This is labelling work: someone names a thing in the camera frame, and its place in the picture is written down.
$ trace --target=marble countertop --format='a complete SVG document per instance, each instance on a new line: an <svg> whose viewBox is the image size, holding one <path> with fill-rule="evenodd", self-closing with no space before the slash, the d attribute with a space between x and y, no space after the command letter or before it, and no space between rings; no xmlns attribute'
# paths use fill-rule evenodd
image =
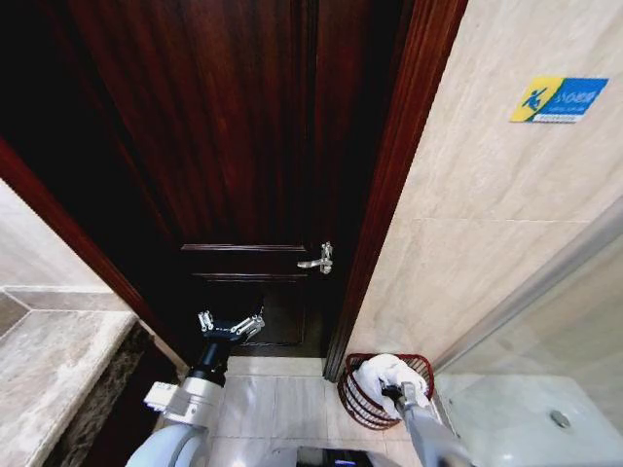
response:
<svg viewBox="0 0 623 467"><path fill-rule="evenodd" d="M31 311L0 339L3 465L43 463L135 321L131 311Z"/></svg>

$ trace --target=robotic arm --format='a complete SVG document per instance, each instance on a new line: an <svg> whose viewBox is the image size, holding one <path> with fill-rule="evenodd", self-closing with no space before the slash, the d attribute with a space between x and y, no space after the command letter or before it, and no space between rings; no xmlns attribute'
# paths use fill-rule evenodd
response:
<svg viewBox="0 0 623 467"><path fill-rule="evenodd" d="M145 403L171 422L152 434L129 459L128 467L203 467L210 416L218 408L232 347L248 341L264 327L262 308L238 324L214 321L200 313L207 345L181 387L155 382Z"/></svg>
<svg viewBox="0 0 623 467"><path fill-rule="evenodd" d="M214 321L209 311L200 313L203 336L207 340L202 357L190 369L181 387L164 382L154 383L145 397L145 403L155 411L162 412L169 425L153 433L140 446L129 459L128 467L205 466L208 458L205 444L208 426L210 417L217 410L222 396L227 360L234 345L248 341L264 327L262 309L259 306L256 314L238 324ZM424 467L471 465L462 443L450 430L440 424L428 409L418 406L416 388L412 383L403 383L401 387L389 386L384 389L384 395L391 397L402 414L407 430L411 434L413 446ZM373 460L365 452L312 450L319 452L310 455L305 449L293 449L291 452L278 450L265 465L271 467L338 465L334 460L342 459L344 456L351 459L345 465L396 465L386 459ZM298 462L297 459L300 460L301 456L305 457L306 463Z"/></svg>

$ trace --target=door frame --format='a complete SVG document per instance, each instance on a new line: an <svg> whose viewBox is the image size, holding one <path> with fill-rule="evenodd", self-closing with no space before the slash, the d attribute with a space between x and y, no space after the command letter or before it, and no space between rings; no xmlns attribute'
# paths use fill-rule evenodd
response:
<svg viewBox="0 0 623 467"><path fill-rule="evenodd" d="M405 34L378 145L365 214L323 374L337 380L348 340L458 32L467 0L417 0ZM0 174L19 196L172 348L183 343L144 297L0 138Z"/></svg>
<svg viewBox="0 0 623 467"><path fill-rule="evenodd" d="M415 2L385 116L377 162L324 377L337 381L467 0Z"/></svg>

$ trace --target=drain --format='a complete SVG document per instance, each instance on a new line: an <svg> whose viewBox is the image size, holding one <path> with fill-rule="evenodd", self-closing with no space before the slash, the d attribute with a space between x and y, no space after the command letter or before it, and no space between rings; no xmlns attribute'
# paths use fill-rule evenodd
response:
<svg viewBox="0 0 623 467"><path fill-rule="evenodd" d="M571 427L571 422L568 421L567 416L561 411L552 411L549 413L549 417L561 428Z"/></svg>

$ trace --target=red wire basket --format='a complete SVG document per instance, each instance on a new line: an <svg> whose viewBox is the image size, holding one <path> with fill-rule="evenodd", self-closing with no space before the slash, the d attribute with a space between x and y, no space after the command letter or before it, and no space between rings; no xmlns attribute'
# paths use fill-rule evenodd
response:
<svg viewBox="0 0 623 467"><path fill-rule="evenodd" d="M338 394L340 394L342 405L357 423L371 430L380 431L398 424L400 420L389 416L382 406L363 392L353 375L364 361L376 355L374 353L352 353L347 357L346 368L338 382ZM408 353L399 353L396 357L424 378L428 385L426 397L430 400L435 390L435 380L428 360L421 355Z"/></svg>

